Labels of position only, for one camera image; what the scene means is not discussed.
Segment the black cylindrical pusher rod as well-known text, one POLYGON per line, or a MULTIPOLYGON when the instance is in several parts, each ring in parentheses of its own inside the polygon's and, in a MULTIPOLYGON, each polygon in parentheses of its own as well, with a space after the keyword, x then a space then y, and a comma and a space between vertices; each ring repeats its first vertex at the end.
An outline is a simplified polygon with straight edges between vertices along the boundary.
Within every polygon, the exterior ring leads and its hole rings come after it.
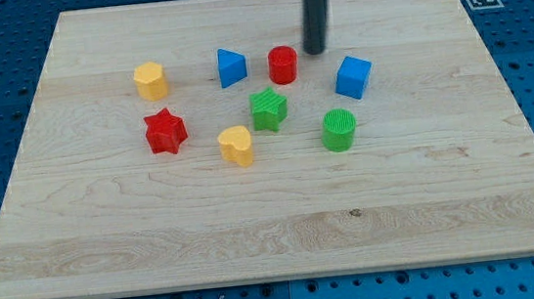
POLYGON ((328 0, 302 0, 302 41, 306 54, 318 56, 327 45, 328 0))

